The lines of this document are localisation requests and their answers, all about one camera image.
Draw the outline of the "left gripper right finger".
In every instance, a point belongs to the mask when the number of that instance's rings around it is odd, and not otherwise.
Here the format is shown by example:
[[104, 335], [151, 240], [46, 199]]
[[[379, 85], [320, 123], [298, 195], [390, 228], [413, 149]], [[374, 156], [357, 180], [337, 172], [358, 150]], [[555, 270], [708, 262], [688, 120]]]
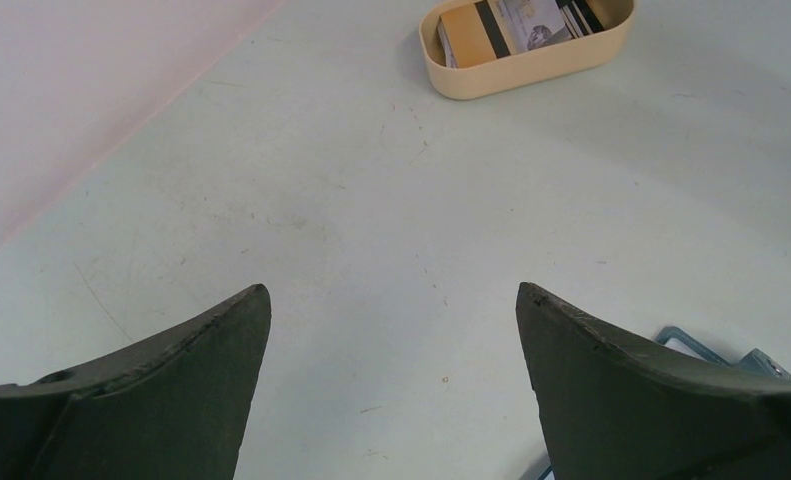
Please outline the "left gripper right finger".
[[791, 479], [791, 380], [679, 353], [524, 282], [524, 359], [559, 479]]

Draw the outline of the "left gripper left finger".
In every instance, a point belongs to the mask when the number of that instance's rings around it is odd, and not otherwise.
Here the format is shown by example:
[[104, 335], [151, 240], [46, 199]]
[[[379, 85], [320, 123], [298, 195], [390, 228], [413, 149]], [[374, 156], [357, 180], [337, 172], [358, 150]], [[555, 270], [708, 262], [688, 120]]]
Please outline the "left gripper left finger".
[[0, 479], [230, 479], [271, 326], [250, 286], [177, 326], [0, 385]]

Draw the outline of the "blue card holder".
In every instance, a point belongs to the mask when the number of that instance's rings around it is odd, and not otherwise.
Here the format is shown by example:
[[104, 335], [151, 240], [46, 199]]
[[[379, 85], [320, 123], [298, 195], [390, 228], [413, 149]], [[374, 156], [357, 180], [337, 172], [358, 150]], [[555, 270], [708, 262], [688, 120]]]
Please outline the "blue card holder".
[[678, 326], [661, 328], [652, 340], [664, 347], [709, 363], [736, 368], [764, 376], [791, 380], [791, 373], [764, 351], [753, 348], [737, 358], [735, 353], [723, 354], [716, 345], [702, 342]]

